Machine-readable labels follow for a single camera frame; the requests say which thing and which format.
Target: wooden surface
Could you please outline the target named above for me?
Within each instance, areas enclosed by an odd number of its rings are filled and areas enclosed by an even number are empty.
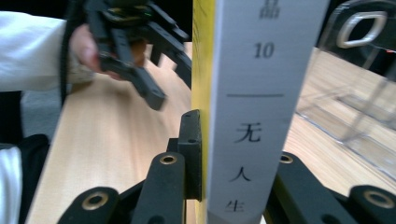
[[[322,72],[334,69],[332,56],[322,56],[312,64],[320,65]],[[164,59],[161,68],[147,62],[147,68],[167,94],[162,111],[149,109],[128,82],[99,75],[92,83],[74,87],[28,223],[56,223],[86,189],[106,186],[125,191],[146,177],[152,158],[166,150],[168,138],[178,137],[180,117],[190,110],[190,90],[169,60]],[[342,194],[363,184],[396,193],[392,179],[297,115],[285,150],[298,156],[324,186]]]

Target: yellow panel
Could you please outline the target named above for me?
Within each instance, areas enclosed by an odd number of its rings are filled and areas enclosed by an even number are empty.
[[[213,66],[214,44],[214,0],[193,1],[193,33],[192,33],[192,86],[191,106],[201,113],[201,129],[203,137],[203,199],[207,174],[207,152],[209,136],[210,87]],[[205,202],[197,204],[197,222],[205,221]]]

